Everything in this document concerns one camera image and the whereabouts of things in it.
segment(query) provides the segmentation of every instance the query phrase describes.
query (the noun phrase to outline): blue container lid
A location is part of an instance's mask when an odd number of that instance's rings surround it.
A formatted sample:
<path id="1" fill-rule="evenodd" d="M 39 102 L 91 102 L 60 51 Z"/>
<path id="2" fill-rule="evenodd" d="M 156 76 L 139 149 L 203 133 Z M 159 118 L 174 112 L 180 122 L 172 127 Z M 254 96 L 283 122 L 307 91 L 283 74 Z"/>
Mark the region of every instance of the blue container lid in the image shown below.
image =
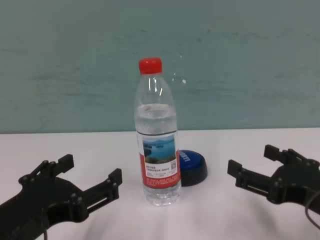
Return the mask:
<path id="1" fill-rule="evenodd" d="M 207 164 L 200 153 L 180 150 L 179 160 L 182 187 L 196 185 L 206 179 L 208 175 Z"/>

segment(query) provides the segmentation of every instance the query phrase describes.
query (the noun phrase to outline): water bottle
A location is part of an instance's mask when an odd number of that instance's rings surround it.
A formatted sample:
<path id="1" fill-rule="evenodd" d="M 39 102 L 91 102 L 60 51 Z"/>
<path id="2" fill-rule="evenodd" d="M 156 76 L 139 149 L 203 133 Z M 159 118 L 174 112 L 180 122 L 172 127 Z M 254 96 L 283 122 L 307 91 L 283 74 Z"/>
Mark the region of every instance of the water bottle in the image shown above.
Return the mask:
<path id="1" fill-rule="evenodd" d="M 178 200 L 181 190 L 175 102 L 160 58 L 140 60 L 139 70 L 134 121 L 143 190 L 151 204 L 166 206 Z"/>

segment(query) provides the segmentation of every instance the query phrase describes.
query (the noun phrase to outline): white table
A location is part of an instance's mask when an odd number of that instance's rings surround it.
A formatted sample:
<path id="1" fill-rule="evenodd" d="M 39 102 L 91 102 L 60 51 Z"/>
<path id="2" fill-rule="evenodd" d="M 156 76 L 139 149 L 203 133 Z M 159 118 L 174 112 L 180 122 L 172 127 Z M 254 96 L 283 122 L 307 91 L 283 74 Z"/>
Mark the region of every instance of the white table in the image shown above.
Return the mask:
<path id="1" fill-rule="evenodd" d="M 235 187 L 227 165 L 234 159 L 270 176 L 280 164 L 263 158 L 266 144 L 320 160 L 319 137 L 320 128 L 180 131 L 180 149 L 201 153 L 208 177 L 182 188 L 178 203 L 156 207 L 142 192 L 134 132 L 0 135 L 0 203 L 20 191 L 18 178 L 42 160 L 70 153 L 75 167 L 60 177 L 86 190 L 121 168 L 120 198 L 82 223 L 53 226 L 49 240 L 318 240 L 320 231 L 308 222 L 302 206 L 274 205 Z"/>

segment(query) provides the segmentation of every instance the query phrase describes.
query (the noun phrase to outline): green wall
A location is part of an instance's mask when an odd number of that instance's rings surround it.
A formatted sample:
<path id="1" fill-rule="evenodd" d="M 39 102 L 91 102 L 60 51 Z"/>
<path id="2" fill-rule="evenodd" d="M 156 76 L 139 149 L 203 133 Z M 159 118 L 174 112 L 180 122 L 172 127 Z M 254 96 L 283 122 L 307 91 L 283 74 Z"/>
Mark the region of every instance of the green wall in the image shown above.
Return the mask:
<path id="1" fill-rule="evenodd" d="M 1 0 L 0 133 L 132 131 L 159 56 L 181 130 L 320 126 L 320 1 Z"/>

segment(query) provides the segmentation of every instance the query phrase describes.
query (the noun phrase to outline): bottle label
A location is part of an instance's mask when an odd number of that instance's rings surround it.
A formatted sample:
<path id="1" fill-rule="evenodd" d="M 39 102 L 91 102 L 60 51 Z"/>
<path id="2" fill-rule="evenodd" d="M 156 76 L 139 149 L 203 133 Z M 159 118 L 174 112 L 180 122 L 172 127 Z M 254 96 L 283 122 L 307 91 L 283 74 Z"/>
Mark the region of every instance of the bottle label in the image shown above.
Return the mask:
<path id="1" fill-rule="evenodd" d="M 143 184 L 154 189 L 176 185 L 180 179 L 177 132 L 162 135 L 137 133 Z"/>

